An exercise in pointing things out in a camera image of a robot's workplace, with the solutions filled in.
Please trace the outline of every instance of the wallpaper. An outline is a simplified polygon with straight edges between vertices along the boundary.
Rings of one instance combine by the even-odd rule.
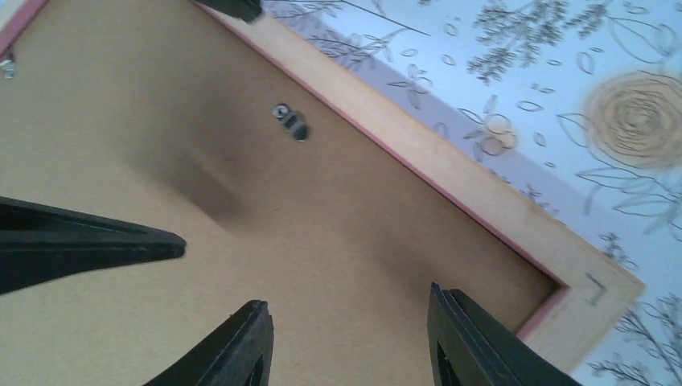
[[[576,380],[682,386],[682,2],[265,6],[647,284]]]

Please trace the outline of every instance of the brown cardboard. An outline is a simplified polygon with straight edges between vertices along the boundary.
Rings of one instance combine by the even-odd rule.
[[[253,298],[275,324],[272,384],[429,384],[431,281],[514,330],[555,290],[189,2],[51,2],[16,47],[0,195],[189,248],[0,298],[0,384],[142,384]]]

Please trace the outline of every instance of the wooden frame edge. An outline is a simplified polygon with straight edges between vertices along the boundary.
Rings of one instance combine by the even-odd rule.
[[[284,24],[264,16],[248,25],[194,4],[559,282],[519,336],[563,372],[643,292],[636,277]]]

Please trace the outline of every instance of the yellow rose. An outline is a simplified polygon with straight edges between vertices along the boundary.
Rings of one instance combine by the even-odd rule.
[[[588,99],[589,146],[636,169],[682,164],[682,83],[632,72],[600,85]]]

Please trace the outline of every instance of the pink frame edge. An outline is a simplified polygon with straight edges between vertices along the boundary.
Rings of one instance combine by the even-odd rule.
[[[48,0],[26,0],[10,21],[0,26],[0,57],[6,55],[21,33],[33,21]]]

